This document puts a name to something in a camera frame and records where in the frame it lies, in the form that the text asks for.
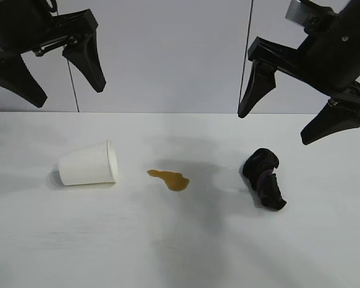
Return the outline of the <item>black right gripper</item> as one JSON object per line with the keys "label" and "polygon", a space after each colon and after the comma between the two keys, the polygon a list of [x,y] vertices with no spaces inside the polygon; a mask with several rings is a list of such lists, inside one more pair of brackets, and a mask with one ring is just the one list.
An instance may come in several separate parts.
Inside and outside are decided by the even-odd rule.
{"label": "black right gripper", "polygon": [[260,37],[251,44],[247,88],[238,107],[245,118],[276,87],[275,72],[296,78],[329,100],[301,131],[309,145],[331,134],[360,127],[360,1],[349,1],[336,13],[312,1],[291,1],[286,18],[307,34],[297,49]]}

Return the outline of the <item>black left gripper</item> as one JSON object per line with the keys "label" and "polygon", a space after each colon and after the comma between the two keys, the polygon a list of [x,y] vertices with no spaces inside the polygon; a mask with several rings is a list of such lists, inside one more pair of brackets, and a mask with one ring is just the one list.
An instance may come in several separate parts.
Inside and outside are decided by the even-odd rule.
{"label": "black left gripper", "polygon": [[37,108],[47,95],[25,65],[23,53],[42,57],[65,47],[62,55],[96,92],[103,92],[106,85],[94,15],[89,9],[58,15],[57,9],[56,1],[0,1],[0,87]]}

